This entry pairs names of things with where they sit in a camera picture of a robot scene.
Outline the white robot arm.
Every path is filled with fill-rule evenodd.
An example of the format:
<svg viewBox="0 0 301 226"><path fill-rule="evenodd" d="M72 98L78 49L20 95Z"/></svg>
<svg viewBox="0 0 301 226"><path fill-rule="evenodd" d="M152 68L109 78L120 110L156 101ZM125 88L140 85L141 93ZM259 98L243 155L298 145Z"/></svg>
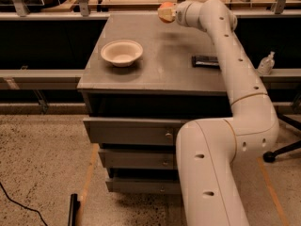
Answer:
<svg viewBox="0 0 301 226"><path fill-rule="evenodd" d="M271 148L279 122L266 88L237 39L236 16L219 0L165 2L159 18L208 34L232 115L186 123L176 158L187 226L249 226L231 163Z"/></svg>

